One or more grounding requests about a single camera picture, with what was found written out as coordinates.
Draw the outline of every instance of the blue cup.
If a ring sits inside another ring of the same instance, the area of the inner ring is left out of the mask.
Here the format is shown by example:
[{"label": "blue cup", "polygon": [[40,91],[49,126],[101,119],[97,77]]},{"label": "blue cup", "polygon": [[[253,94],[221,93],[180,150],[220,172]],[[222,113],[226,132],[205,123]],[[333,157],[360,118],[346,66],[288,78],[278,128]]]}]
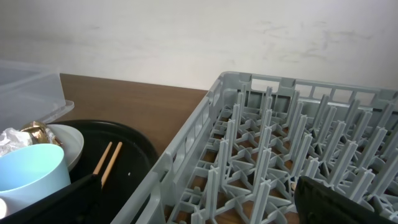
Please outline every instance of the blue cup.
[{"label": "blue cup", "polygon": [[0,198],[9,215],[69,184],[63,149],[54,144],[27,146],[0,157]]}]

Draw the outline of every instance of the brown tabletop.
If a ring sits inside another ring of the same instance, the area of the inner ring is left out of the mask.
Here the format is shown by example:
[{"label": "brown tabletop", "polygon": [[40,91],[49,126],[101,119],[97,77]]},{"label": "brown tabletop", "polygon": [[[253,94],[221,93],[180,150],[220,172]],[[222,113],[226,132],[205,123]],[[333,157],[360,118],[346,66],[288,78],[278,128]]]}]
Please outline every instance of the brown tabletop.
[{"label": "brown tabletop", "polygon": [[[145,134],[159,156],[206,94],[205,90],[66,74],[61,74],[61,82],[65,99],[74,101],[75,108],[60,121],[102,119],[125,124]],[[252,203],[244,205],[248,216],[251,207]],[[295,213],[286,218],[289,223],[298,223]],[[216,220],[243,222],[233,210]]]}]

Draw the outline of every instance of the chopsticks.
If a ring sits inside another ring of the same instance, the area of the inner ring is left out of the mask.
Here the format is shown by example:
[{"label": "chopsticks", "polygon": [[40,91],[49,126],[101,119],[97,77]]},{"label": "chopsticks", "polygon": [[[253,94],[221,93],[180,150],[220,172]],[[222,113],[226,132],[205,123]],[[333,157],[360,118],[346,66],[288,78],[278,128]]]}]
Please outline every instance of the chopsticks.
[{"label": "chopsticks", "polygon": [[[111,172],[113,164],[114,164],[114,162],[115,162],[115,160],[116,160],[116,158],[117,158],[117,156],[118,156],[118,154],[120,152],[120,148],[122,148],[122,145],[123,145],[123,143],[119,142],[118,145],[116,146],[116,149],[113,152],[112,158],[111,158],[108,166],[105,169],[104,175],[101,178],[102,187],[104,187],[104,185],[105,185],[106,179],[108,178],[109,173]],[[97,174],[98,175],[98,173],[100,172],[101,167],[104,164],[105,158],[108,155],[109,150],[111,149],[111,146],[112,146],[112,142],[110,142],[108,144],[108,146],[106,147],[105,152],[101,156],[101,159],[99,160],[97,166],[95,167],[95,170],[94,170],[93,174]]]}]

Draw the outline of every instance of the black tray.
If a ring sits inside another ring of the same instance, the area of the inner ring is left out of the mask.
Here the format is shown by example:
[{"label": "black tray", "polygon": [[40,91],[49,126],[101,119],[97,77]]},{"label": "black tray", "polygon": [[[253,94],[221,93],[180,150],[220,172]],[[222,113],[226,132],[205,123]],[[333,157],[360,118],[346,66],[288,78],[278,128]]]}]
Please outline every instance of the black tray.
[{"label": "black tray", "polygon": [[118,158],[102,190],[98,216],[95,223],[111,223],[128,198],[132,195],[150,168],[157,161],[157,154],[150,141],[139,131],[123,124],[99,120],[61,121],[79,130],[85,140],[78,164],[70,172],[71,182],[92,174],[108,143],[113,142],[99,173],[103,172],[119,141],[123,142]]}]

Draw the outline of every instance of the gray plastic crate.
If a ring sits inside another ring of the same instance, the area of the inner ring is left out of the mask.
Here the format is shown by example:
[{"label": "gray plastic crate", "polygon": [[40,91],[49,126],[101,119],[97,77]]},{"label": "gray plastic crate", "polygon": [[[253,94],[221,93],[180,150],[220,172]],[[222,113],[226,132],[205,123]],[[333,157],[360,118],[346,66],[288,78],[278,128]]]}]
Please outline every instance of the gray plastic crate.
[{"label": "gray plastic crate", "polygon": [[287,223],[309,176],[398,222],[398,91],[224,72],[112,223]]}]

